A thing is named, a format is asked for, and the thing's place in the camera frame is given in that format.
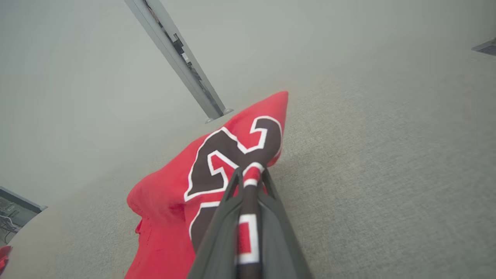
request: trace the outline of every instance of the gray carpet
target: gray carpet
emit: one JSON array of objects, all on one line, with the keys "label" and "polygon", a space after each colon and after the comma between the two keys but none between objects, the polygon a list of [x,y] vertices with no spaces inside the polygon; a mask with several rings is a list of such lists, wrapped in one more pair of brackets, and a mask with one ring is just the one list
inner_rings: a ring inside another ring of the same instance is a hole
[{"label": "gray carpet", "polygon": [[[495,77],[492,56],[398,49],[290,92],[271,176],[316,279],[494,277]],[[12,240],[2,278],[124,277],[139,221],[127,193],[224,121],[42,212]]]}]

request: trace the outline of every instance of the gray wall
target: gray wall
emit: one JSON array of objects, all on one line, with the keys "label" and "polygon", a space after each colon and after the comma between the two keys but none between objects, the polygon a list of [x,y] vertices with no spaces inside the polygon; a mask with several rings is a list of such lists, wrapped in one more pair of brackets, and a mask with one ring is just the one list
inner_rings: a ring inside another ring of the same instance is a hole
[{"label": "gray wall", "polygon": [[[494,0],[162,2],[235,109],[397,41],[496,36]],[[205,119],[123,0],[1,0],[2,186],[50,205]]]}]

